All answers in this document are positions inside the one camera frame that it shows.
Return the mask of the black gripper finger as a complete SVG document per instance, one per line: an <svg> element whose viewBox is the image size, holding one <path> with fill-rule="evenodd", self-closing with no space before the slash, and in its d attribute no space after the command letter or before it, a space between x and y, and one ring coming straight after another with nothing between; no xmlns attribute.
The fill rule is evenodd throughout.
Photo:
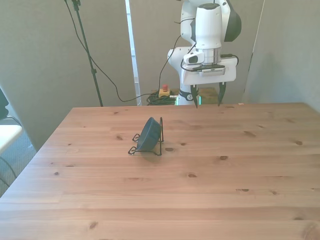
<svg viewBox="0 0 320 240"><path fill-rule="evenodd" d="M191 91L191 95L192 95L192 99L194 101L194 104L195 104L196 108L198 108L198 94L199 94L199 91L198 91L197 85L191 85L190 86L190 91Z"/></svg>
<svg viewBox="0 0 320 240"><path fill-rule="evenodd" d="M226 83L225 82L220 82L219 83L219 93L218 93L218 98L217 98L217 104L218 106L221 105L224 95L226 92Z"/></svg>

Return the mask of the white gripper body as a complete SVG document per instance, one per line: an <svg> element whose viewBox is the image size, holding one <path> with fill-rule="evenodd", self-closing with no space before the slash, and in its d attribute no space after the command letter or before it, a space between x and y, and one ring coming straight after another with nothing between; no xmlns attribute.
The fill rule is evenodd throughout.
<svg viewBox="0 0 320 240"><path fill-rule="evenodd" d="M233 82L237 76L237 58L222 58L218 63L224 67L209 68L200 71L181 70L180 83L182 85L203 85Z"/></svg>

